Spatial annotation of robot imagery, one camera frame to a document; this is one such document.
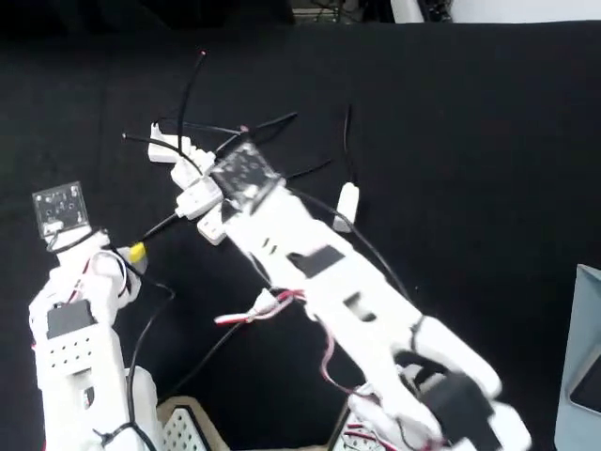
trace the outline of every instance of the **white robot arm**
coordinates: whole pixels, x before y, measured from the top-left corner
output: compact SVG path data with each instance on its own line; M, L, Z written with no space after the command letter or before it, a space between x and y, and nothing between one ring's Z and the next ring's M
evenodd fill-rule
M81 198L79 185L73 186ZM69 209L78 208L69 198L71 189L58 187L40 195L39 203L45 202L41 210L48 211L49 217L64 213L67 222ZM85 214L83 203L80 207ZM142 272L144 249L124 248L115 253L105 250L110 244L105 231L89 225L61 231L64 222L55 218L52 223L42 221L44 227L57 223L46 241L60 266L50 271L48 282L29 306L44 408L45 449L84 451L110 446L115 451L142 451L145 444L132 428L109 439L110 445L106 434L130 422L127 372L112 325L117 310L135 300L140 290L139 277L125 262ZM160 449L156 389L143 368L137 368L133 388L136 425Z
M362 394L350 396L349 405L378 436L408 451L530 448L519 415L495 400L501 381L494 369L440 321L424 316L348 241L315 220L299 196L319 201L286 189L252 143L203 173L205 183L214 180L223 193L222 234L272 287L301 292L308 316L362 370L367 384ZM209 213L212 226L218 208ZM218 243L207 226L203 219L198 223L203 235ZM409 368L401 367L406 374L399 377L394 361L406 351L444 368L444 377L410 390L403 383Z

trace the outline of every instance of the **small sensor board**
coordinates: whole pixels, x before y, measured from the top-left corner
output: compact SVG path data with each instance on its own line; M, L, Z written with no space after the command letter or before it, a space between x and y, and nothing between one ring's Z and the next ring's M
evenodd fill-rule
M33 199L42 238L89 225L79 181L33 193Z
M223 198L236 210L250 206L251 212L283 180L250 141L232 150L213 168L211 175L223 191Z

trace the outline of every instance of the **black cloth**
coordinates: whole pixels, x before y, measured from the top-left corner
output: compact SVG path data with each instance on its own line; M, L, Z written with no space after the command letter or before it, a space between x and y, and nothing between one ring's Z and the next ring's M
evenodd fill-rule
M31 193L83 184L91 222L128 243L173 212L169 168L124 131L177 106L196 50L210 51L187 119L236 127L299 117L262 147L292 184L334 205L347 180L342 130L362 189L358 227L414 302L499 372L502 399L552 444L577 263L601 266L601 24L299 27L59 40L0 49L0 413L3 449L41 447L27 306L54 265ZM216 138L196 135L211 148ZM316 211L319 217L331 218ZM286 218L281 218L286 227ZM212 319L261 287L230 244L181 224L148 246L149 273L177 302L140 364L159 395L223 333ZM123 355L162 299L152 287L119 313ZM344 396L318 365L322 331L297 307L240 331L182 393L234 449L324 443ZM332 375L361 378L339 350Z

